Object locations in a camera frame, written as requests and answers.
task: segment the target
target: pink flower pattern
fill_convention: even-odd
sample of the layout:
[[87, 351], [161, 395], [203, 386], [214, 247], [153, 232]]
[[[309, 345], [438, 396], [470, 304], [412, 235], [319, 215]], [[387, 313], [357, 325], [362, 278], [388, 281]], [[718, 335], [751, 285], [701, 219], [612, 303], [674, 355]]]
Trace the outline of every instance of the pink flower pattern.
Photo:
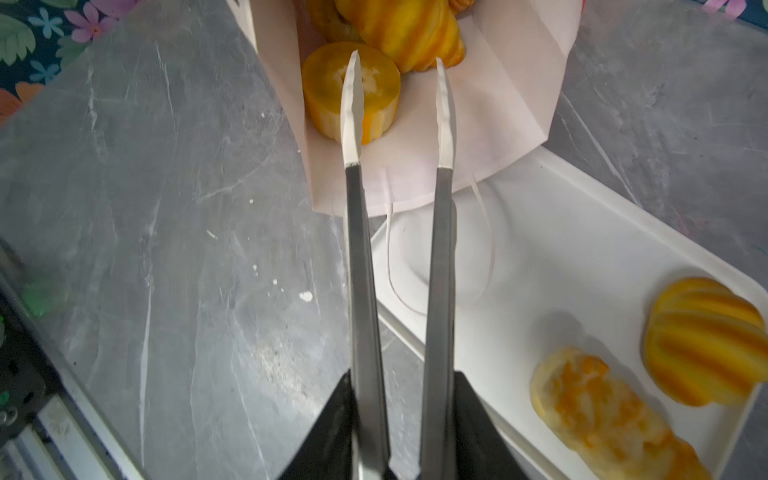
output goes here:
[[746, 10], [746, 0], [707, 0], [704, 10], [717, 12], [725, 5], [725, 15], [729, 18], [739, 18]]
[[101, 37], [110, 28], [114, 27], [118, 21], [111, 17], [103, 17], [99, 21], [99, 14], [96, 7], [91, 2], [83, 6], [83, 13], [80, 15], [74, 10], [67, 10], [64, 15], [77, 28], [72, 32], [72, 40], [77, 43], [87, 43], [91, 39]]

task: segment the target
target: metal tongs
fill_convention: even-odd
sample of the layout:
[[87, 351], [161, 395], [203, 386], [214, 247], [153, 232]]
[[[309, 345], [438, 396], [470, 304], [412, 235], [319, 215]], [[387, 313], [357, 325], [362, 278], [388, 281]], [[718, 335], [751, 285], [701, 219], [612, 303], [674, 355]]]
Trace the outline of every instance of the metal tongs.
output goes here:
[[[439, 160], [429, 267], [419, 478], [527, 480], [472, 385], [463, 373], [453, 369], [456, 209], [451, 192], [456, 119], [440, 59], [437, 74]], [[341, 97], [352, 368], [342, 375], [280, 480], [395, 478], [389, 469], [379, 320], [360, 167], [362, 114], [360, 56], [355, 51], [347, 66]]]
[[[422, 400], [422, 478], [456, 476], [453, 331], [456, 211], [452, 194], [456, 119], [451, 89], [437, 59], [439, 161], [432, 223], [432, 262]], [[389, 431], [382, 370], [371, 243], [362, 187], [363, 90], [360, 58], [352, 54], [341, 97], [341, 140], [346, 173], [346, 250], [352, 335], [352, 388], [357, 404], [353, 429], [353, 478], [383, 478], [388, 472]]]

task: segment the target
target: marble surface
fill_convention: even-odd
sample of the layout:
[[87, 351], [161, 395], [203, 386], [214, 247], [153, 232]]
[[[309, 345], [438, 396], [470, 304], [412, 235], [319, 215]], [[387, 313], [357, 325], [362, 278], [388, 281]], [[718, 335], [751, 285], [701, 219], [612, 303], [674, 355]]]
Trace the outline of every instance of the marble surface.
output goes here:
[[[693, 4], [588, 2], [546, 145], [768, 286], [765, 58]], [[224, 0], [143, 2], [9, 121], [0, 218], [150, 478], [278, 476], [349, 365], [342, 228]], [[422, 365], [382, 344], [412, 478]], [[765, 452], [763, 390], [724, 478]]]

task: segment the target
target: yellow pastry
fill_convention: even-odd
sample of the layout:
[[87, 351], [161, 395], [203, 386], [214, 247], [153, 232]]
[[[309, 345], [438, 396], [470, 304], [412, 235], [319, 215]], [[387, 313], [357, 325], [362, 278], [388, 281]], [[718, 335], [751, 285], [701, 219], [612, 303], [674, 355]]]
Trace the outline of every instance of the yellow pastry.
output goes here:
[[538, 416], [602, 480], [709, 480], [693, 447], [596, 356], [553, 353], [531, 379]]
[[469, 8], [473, 3], [475, 3], [475, 0], [448, 0], [448, 7], [451, 8], [453, 15], [456, 15]]
[[384, 135], [397, 113], [400, 72], [382, 52], [362, 43], [343, 41], [320, 47], [301, 67], [306, 109], [317, 130], [341, 143], [341, 90], [352, 52], [360, 53], [365, 114], [362, 144]]
[[341, 16], [333, 0], [306, 0], [306, 10], [312, 25], [327, 41], [362, 41], [357, 28]]
[[440, 57], [446, 67], [464, 59], [458, 22], [446, 0], [336, 0], [366, 44], [395, 61], [402, 73], [424, 71]]
[[651, 308], [643, 359], [676, 402], [734, 405], [768, 380], [768, 335], [754, 305], [715, 280], [686, 278]]

